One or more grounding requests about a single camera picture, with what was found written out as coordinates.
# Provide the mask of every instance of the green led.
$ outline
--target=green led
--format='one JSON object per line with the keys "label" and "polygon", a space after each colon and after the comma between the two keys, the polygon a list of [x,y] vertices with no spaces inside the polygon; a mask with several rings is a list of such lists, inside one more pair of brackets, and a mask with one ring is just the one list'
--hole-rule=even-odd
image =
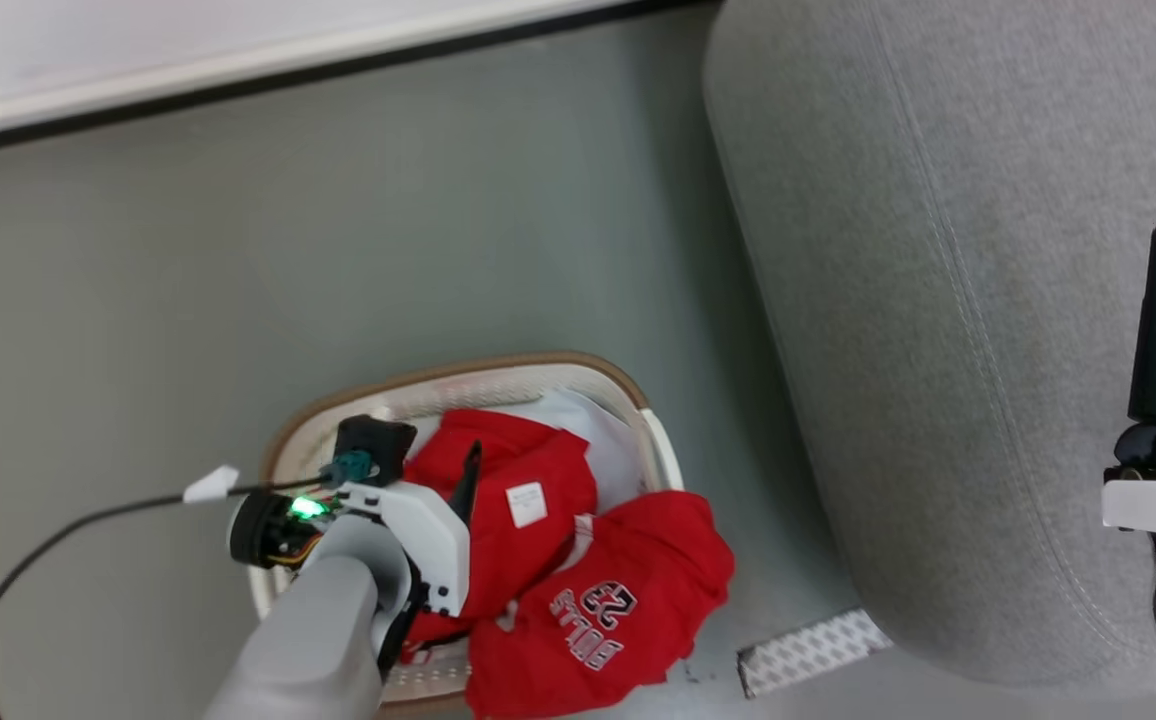
{"label": "green led", "polygon": [[321,503],[312,500],[312,498],[295,497],[294,504],[289,506],[289,511],[303,520],[309,520],[317,515],[326,514],[329,510],[321,505]]}

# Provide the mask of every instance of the gray floor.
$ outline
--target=gray floor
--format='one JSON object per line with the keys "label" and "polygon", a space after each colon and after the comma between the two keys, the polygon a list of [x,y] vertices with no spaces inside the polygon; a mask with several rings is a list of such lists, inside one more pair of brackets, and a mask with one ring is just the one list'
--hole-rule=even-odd
{"label": "gray floor", "polygon": [[[1154,711],[1030,702],[901,653],[742,700],[735,650],[854,599],[702,113],[712,13],[1,150],[0,574],[77,512],[220,461],[253,473],[323,393],[579,348],[646,389],[739,558],[696,655],[595,717]],[[225,519],[161,511],[49,556],[0,611],[6,717],[197,717],[254,624]]]}

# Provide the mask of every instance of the laundry basket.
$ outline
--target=laundry basket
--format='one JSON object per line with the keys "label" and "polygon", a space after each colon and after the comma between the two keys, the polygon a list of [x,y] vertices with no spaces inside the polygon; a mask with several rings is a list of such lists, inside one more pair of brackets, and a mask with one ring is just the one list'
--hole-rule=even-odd
{"label": "laundry basket", "polygon": [[[264,459],[264,482],[313,477],[332,460],[340,421],[353,415],[430,418],[455,407],[529,402],[556,388],[591,398],[632,429],[643,468],[643,493],[684,489],[670,441],[650,410],[645,393],[609,361],[579,352],[516,355],[446,365],[325,398],[295,415],[273,439]],[[259,618],[271,610],[291,579],[290,571],[283,567],[249,569]],[[469,674],[466,641],[418,653],[412,665],[392,667],[381,693],[381,715],[409,715],[459,705]]]}

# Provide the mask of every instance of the black strip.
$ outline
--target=black strip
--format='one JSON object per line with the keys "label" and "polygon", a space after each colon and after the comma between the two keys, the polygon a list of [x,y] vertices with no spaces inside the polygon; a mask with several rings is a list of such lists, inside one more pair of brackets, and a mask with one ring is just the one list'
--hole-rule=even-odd
{"label": "black strip", "polygon": [[323,82],[326,79],[350,76],[350,74],[386,68],[391,65],[413,64],[415,60],[428,60],[465,53],[468,50],[480,50],[491,45],[501,45],[504,42],[527,40],[528,38],[553,35],[557,32],[573,31],[593,24],[612,22],[612,20],[633,18],[649,13],[679,8],[679,6],[702,3],[707,0],[633,0],[631,3],[621,3],[565,15],[560,18],[539,20],[534,23],[495,29],[495,31],[469,35],[465,37],[451,38],[451,40],[432,42],[432,44],[416,47],[405,47],[403,50],[392,50],[390,53],[379,55],[366,55],[366,58],[354,58],[341,60],[336,64],[318,65],[314,68],[290,70],[287,73],[273,74],[273,76],[246,79],[246,81],[229,83],[229,86],[217,86],[203,88],[181,95],[157,97],[154,101],[134,102],[131,105],[111,107],[108,110],[95,110],[92,113],[72,116],[45,123],[30,124],[30,126],[0,131],[0,147],[69,135],[69,133],[110,126],[110,124],[128,123],[173,113],[177,110],[208,105],[213,102],[231,101],[236,97],[258,95],[284,90],[289,87],[309,86],[313,82]]}

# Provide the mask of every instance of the gray sofa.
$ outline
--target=gray sofa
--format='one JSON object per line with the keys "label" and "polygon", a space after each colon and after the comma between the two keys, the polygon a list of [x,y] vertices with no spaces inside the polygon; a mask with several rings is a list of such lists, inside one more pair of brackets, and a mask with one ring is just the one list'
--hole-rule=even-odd
{"label": "gray sofa", "polygon": [[1156,224],[1156,1],[732,0],[716,142],[835,536],[903,648],[1156,688],[1102,527]]}

